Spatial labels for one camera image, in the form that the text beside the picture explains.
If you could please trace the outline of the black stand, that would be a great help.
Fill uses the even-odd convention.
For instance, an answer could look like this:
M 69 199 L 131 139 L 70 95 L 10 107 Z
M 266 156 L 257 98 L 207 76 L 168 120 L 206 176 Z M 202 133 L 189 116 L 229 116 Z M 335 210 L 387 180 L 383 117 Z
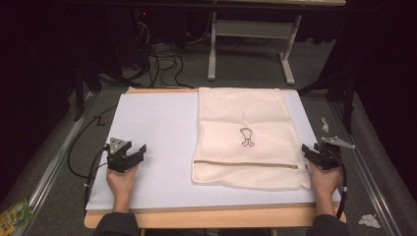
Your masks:
M 100 92 L 101 83 L 98 78 L 98 72 L 92 63 L 79 63 L 75 67 L 75 98 L 76 98 L 76 114 L 74 121 L 78 122 L 85 110 L 85 90 L 87 86 L 91 92 Z
M 323 79 L 298 89 L 297 92 L 299 95 L 304 95 L 313 90 L 328 89 L 326 94 L 327 101 L 343 101 L 342 123 L 345 130 L 352 134 L 351 119 L 354 110 L 353 96 L 357 74 L 358 72 L 355 69 L 332 73 Z

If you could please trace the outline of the white foam mat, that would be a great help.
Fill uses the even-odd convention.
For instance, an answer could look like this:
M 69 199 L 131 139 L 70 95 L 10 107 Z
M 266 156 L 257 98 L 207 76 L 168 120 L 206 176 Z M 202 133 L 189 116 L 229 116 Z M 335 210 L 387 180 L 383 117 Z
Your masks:
M 132 143 L 128 153 L 147 147 L 136 173 L 131 209 L 311 206 L 314 192 L 258 191 L 200 185 L 192 181 L 198 138 L 198 94 L 128 92 L 120 96 L 109 138 Z

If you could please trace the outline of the cream mesh laundry bag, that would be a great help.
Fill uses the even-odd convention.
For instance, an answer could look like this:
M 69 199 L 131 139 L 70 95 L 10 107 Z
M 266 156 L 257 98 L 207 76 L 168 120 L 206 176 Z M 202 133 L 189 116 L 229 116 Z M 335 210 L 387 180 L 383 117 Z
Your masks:
M 200 88 L 192 180 L 256 190 L 309 189 L 297 130 L 278 88 Z

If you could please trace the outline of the person's right hand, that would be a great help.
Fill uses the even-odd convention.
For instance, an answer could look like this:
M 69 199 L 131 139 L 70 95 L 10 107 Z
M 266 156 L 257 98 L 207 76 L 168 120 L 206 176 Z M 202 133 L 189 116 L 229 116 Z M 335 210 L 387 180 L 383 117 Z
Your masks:
M 323 170 L 314 163 L 311 163 L 312 183 L 318 197 L 331 197 L 339 183 L 341 174 L 338 168 Z

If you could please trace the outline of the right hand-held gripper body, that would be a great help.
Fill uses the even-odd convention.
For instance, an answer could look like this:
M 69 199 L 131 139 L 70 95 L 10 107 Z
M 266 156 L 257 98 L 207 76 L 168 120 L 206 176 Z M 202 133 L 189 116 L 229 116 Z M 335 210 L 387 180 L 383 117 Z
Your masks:
M 339 137 L 322 137 L 319 144 L 322 144 L 324 149 L 321 151 L 314 150 L 319 154 L 319 160 L 313 163 L 320 166 L 323 170 L 330 170 L 340 166 L 342 148 L 355 149 L 354 145 Z

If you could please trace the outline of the crumpled white paper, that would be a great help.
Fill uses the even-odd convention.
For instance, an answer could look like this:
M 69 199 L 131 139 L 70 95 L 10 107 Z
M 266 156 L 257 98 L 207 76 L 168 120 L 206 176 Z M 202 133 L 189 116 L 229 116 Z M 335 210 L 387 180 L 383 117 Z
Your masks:
M 366 225 L 369 227 L 377 228 L 379 229 L 381 225 L 376 220 L 376 216 L 374 214 L 364 214 L 359 219 L 358 223 L 360 225 Z

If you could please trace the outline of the wooden table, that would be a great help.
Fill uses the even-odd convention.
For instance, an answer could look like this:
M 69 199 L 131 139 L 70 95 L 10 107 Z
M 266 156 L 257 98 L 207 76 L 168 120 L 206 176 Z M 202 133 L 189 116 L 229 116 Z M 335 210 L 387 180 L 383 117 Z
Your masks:
M 169 92 L 168 88 L 131 88 L 126 93 Z M 179 88 L 180 92 L 195 91 Z M 140 227 L 162 228 L 274 228 L 312 224 L 316 215 L 311 206 L 244 206 L 227 208 L 175 208 L 163 210 L 132 209 Z

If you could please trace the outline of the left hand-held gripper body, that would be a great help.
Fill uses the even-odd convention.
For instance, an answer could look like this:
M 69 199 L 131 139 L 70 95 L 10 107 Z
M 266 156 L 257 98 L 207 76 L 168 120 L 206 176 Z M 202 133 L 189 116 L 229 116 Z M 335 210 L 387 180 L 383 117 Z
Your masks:
M 141 162 L 130 157 L 132 153 L 127 153 L 129 149 L 127 151 L 123 149 L 126 143 L 126 141 L 111 138 L 110 143 L 106 145 L 105 150 L 107 151 L 107 165 L 109 169 L 125 173 Z

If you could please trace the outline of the person's left hand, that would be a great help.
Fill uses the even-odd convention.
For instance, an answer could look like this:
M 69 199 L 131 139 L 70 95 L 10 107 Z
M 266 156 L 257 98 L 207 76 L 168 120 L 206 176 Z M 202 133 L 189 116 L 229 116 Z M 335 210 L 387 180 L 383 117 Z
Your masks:
M 130 168 L 125 173 L 112 169 L 107 170 L 106 181 L 116 202 L 129 201 L 135 183 L 138 166 Z

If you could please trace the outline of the metal floor rail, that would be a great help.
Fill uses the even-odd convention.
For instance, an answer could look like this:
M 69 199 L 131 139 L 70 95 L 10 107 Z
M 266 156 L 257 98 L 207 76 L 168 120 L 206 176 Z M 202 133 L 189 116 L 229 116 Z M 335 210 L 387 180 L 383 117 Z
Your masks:
M 74 121 L 70 110 L 35 154 L 42 160 L 48 155 L 51 159 L 29 199 L 33 218 L 13 236 L 90 235 L 84 226 L 84 180 L 68 170 L 67 155 L 75 136 L 89 121 L 97 98 L 98 92 L 89 91 L 81 118 Z
M 366 193 L 372 203 L 375 213 L 378 216 L 378 221 L 381 224 L 384 232 L 387 236 L 401 236 L 401 233 L 397 230 L 395 220 L 392 218 L 390 209 L 387 206 L 386 198 L 383 196 L 380 188 L 377 186 L 369 166 L 367 165 L 366 160 L 362 155 L 362 150 L 359 148 L 359 145 L 355 141 L 354 137 L 345 127 L 339 105 L 335 102 L 330 102 L 328 107 L 337 122 L 337 126 L 342 132 L 342 137 L 350 144 L 355 146 L 355 149 L 352 149 L 350 152 L 353 155 L 353 162 L 355 164 L 356 171 L 358 172 L 361 183 L 366 190 Z

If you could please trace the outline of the white desk frame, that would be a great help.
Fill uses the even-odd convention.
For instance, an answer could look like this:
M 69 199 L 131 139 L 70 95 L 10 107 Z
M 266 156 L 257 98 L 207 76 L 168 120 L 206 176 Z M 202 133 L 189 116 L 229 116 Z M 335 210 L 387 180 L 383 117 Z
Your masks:
M 271 5 L 272 7 L 295 7 L 305 9 L 307 7 L 344 7 L 346 0 L 211 0 L 219 7 L 221 3 L 230 4 L 260 4 L 262 7 Z M 214 81 L 216 78 L 216 40 L 220 36 L 252 37 L 266 39 L 285 39 L 286 47 L 278 53 L 278 60 L 283 70 L 284 79 L 290 86 L 295 84 L 295 80 L 289 64 L 289 55 L 293 47 L 298 29 L 304 14 L 296 13 L 288 21 L 266 22 L 261 20 L 219 20 L 217 12 L 210 14 L 211 33 L 210 51 L 208 57 L 208 80 Z

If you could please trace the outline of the green packet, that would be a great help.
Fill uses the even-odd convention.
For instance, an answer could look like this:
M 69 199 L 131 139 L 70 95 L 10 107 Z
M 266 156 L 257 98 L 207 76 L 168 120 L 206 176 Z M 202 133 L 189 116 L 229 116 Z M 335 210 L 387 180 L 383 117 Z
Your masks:
M 9 236 L 33 218 L 27 199 L 21 199 L 0 214 L 0 236 Z

